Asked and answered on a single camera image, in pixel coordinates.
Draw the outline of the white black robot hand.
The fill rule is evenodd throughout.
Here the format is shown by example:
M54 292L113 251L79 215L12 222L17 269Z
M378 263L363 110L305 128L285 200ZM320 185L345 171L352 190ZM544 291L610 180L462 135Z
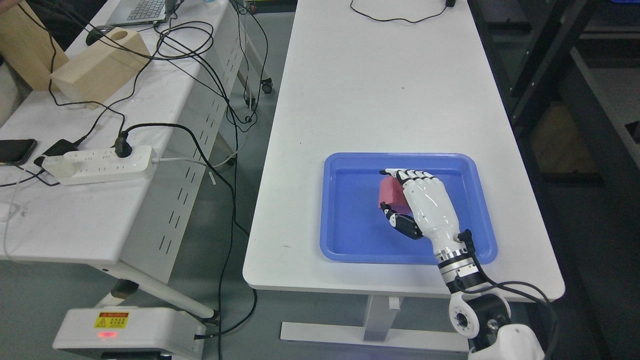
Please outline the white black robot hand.
M385 202L382 212L398 232L418 240L426 237L432 243L436 260L442 262L467 253L459 239L460 224L446 187L439 178L423 170L386 168L380 174L396 179L413 216L401 214Z

